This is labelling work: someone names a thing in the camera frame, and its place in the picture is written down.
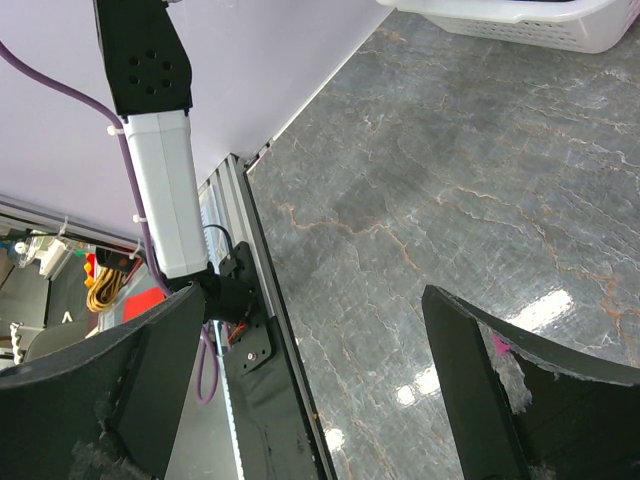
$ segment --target white cable tie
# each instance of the white cable tie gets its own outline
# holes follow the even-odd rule
[[[124,135],[124,129],[116,128],[113,125],[109,125],[107,127],[107,133],[112,137],[115,137],[116,135]]]
[[[131,252],[131,255],[129,255],[129,260],[133,260],[134,258],[136,258],[136,255],[138,255],[138,252],[140,252],[141,249],[142,245],[140,244],[140,238],[138,238],[138,245],[136,245],[136,249]]]
[[[60,230],[58,231],[58,236],[56,237],[57,239],[60,239],[65,233],[67,233],[68,226],[69,226],[69,216],[65,215],[64,223],[62,224],[62,226],[60,227]]]

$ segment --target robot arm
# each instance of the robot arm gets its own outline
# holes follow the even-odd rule
[[[159,270],[173,290],[200,283],[206,319],[237,323],[253,294],[209,264],[191,151],[191,65],[167,6],[163,0],[94,1],[105,71]]]

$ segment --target wire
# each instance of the wire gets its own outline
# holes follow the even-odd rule
[[[38,72],[37,70],[34,70],[29,65],[27,65],[22,60],[20,60],[18,57],[16,57],[13,53],[11,53],[11,51],[5,46],[4,43],[2,43],[2,41],[0,41],[0,57],[4,58],[4,60],[6,60],[16,70],[28,76],[32,80],[35,80],[36,82],[44,85],[45,87],[49,87],[57,92],[67,95],[68,97],[78,100],[79,102],[82,102],[85,105],[93,108],[98,113],[104,115],[107,119],[109,119],[109,121],[111,122],[113,127],[115,127],[116,130],[123,129],[123,125],[122,125],[122,122],[120,121],[120,118],[118,118],[118,116],[115,113],[109,110],[102,103],[89,97],[88,95],[85,95],[82,92],[79,92],[74,88],[69,87],[68,85],[60,83],[54,80],[53,78],[47,77],[46,75]],[[142,195],[140,194],[140,187],[138,186],[138,180],[136,178],[136,172],[133,168],[133,160],[131,158],[131,151],[129,150],[129,144],[127,143],[127,139],[123,133],[118,133],[117,137],[118,137],[118,144],[120,145],[120,151],[122,152],[122,158],[124,160],[125,170],[127,172],[127,177],[129,179],[129,184],[131,185],[131,191],[133,194],[133,201],[135,203],[136,210],[138,211],[138,215],[140,216],[140,218],[147,218],[144,210],[144,205],[142,203]],[[147,222],[141,222],[140,226],[142,228],[142,238],[144,240],[144,249],[147,254],[147,264],[149,266],[149,272],[151,273],[151,276],[156,281],[156,283],[158,284],[162,292],[165,294],[165,296],[170,297],[173,294],[173,292],[169,289],[169,287],[165,285],[164,281],[162,280],[162,276],[160,275],[160,268],[158,267],[158,259],[155,255],[155,251],[153,250],[153,242],[151,240],[151,231],[149,230],[149,224]],[[216,368],[217,368],[215,348],[213,347],[213,343],[209,338],[209,332],[205,330],[204,327],[202,327],[202,331],[200,333],[200,342],[202,343],[203,348],[208,349],[210,351],[213,362],[216,364]],[[198,373],[197,373],[198,378],[202,376],[202,371],[203,371],[203,368],[198,369]]]
[[[246,328],[247,328],[247,325],[245,323],[238,324],[238,326],[233,330],[231,335],[229,335],[229,337],[227,338],[229,343],[233,342],[233,340],[236,339],[236,337],[240,334],[240,332],[242,332]]]
[[[224,228],[222,225],[216,225],[215,223],[205,225],[202,228],[217,228],[218,230],[220,230],[224,234],[224,239],[227,242],[227,253],[230,254],[231,252],[233,252],[233,241],[231,240],[231,234],[229,233],[229,230]]]
[[[122,289],[124,273],[119,270],[102,267],[100,275],[89,288],[87,294],[87,307],[97,313],[107,309],[118,296]]]

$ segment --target white wall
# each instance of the white wall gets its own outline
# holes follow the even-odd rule
[[[17,56],[111,106],[93,2],[6,2]],[[190,57],[198,179],[254,153],[382,22],[375,0],[183,0],[170,7]],[[98,114],[0,62],[0,195],[135,236],[116,142]]]

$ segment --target red object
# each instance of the red object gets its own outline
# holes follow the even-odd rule
[[[87,275],[89,275],[91,278],[95,278],[96,276],[95,275],[95,272],[96,272],[96,254],[95,253],[87,254],[87,263],[91,266],[91,268],[87,272]]]
[[[152,288],[146,292],[133,295],[124,301],[124,313],[122,314],[122,322],[128,322],[132,318],[146,312],[151,307],[155,307],[164,300],[164,293],[160,287]]]

